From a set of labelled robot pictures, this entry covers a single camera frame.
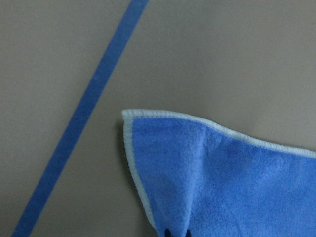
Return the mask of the blue microfiber towel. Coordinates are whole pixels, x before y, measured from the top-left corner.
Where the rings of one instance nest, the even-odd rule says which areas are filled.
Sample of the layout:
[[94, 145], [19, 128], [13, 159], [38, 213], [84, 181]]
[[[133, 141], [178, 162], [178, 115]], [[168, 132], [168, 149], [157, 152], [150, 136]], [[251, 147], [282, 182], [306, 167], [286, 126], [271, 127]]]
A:
[[315, 152], [176, 112], [122, 116], [129, 169], [158, 236], [315, 236]]

